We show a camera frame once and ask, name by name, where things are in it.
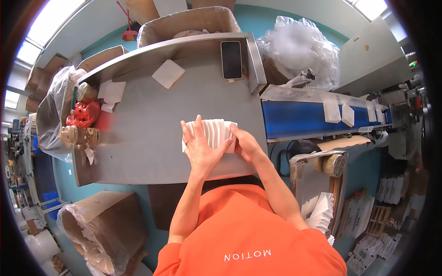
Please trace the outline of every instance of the blue conveyor belt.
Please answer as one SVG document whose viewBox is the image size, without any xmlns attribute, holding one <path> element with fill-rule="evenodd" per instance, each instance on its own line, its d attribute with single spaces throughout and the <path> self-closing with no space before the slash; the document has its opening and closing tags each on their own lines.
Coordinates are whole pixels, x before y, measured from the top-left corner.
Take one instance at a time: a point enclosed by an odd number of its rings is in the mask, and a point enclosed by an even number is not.
<svg viewBox="0 0 442 276">
<path fill-rule="evenodd" d="M 354 110 L 354 127 L 349 128 L 343 122 L 326 123 L 322 103 L 263 101 L 262 105 L 267 139 L 357 131 L 362 126 L 381 124 L 368 122 L 367 109 L 361 107 L 351 107 Z M 339 110 L 342 114 L 342 105 L 339 105 Z M 387 110 L 387 123 L 391 123 L 390 109 Z"/>
</svg>

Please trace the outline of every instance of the red plastic bag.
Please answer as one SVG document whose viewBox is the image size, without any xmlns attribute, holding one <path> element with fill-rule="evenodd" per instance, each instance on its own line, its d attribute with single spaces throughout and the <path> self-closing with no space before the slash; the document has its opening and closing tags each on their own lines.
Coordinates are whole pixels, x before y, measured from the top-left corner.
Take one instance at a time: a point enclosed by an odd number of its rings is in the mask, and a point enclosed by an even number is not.
<svg viewBox="0 0 442 276">
<path fill-rule="evenodd" d="M 91 102 L 86 105 L 82 102 L 75 104 L 75 110 L 72 115 L 66 118 L 66 125 L 76 125 L 83 128 L 90 127 L 100 115 L 100 104 Z"/>
</svg>

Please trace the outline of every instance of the plastic crate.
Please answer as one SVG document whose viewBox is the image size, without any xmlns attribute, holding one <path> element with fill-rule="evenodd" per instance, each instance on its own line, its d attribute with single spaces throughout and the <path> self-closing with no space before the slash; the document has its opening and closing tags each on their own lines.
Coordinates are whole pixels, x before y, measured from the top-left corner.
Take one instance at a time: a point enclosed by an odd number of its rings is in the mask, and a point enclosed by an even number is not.
<svg viewBox="0 0 442 276">
<path fill-rule="evenodd" d="M 43 200 L 44 200 L 44 201 L 49 201 L 49 200 L 56 199 L 56 198 L 58 198 L 58 193 L 57 193 L 57 191 L 43 193 Z M 45 204 L 45 206 L 46 206 L 46 209 L 49 209 L 49 208 L 51 208 L 51 207 L 54 207 L 54 206 L 57 206 L 57 205 L 60 205 L 60 204 L 61 204 L 60 202 L 58 202 L 58 201 L 54 201 L 54 202 L 51 202 L 51 203 Z M 60 210 L 60 209 L 53 210 L 53 211 L 50 211 L 50 212 L 48 213 L 49 216 L 50 216 L 53 220 L 57 220 L 58 210 Z"/>
</svg>

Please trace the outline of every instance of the smartphone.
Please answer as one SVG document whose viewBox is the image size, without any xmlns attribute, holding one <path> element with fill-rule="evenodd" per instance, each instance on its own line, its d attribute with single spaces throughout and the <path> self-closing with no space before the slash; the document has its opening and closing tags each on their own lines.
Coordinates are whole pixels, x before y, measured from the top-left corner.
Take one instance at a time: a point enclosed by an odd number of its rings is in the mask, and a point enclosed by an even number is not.
<svg viewBox="0 0 442 276">
<path fill-rule="evenodd" d="M 241 79 L 243 77 L 241 43 L 239 41 L 221 42 L 221 63 L 224 79 Z"/>
</svg>

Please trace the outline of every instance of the hand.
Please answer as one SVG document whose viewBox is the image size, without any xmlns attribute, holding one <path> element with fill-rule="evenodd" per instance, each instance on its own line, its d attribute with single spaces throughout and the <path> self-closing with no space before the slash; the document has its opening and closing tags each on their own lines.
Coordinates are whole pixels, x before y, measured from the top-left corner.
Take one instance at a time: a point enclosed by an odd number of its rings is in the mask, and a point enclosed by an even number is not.
<svg viewBox="0 0 442 276">
<path fill-rule="evenodd" d="M 244 160 L 253 163 L 261 157 L 267 157 L 256 139 L 247 131 L 239 129 L 235 124 L 230 124 L 230 131 L 237 137 L 235 152 Z"/>
<path fill-rule="evenodd" d="M 201 115 L 196 117 L 193 135 L 184 121 L 181 121 L 181 126 L 183 128 L 183 140 L 187 146 L 184 152 L 189 157 L 192 171 L 208 175 L 220 162 L 224 152 L 232 144 L 232 139 L 222 142 L 217 149 L 209 147 L 207 139 L 204 137 Z"/>
</svg>

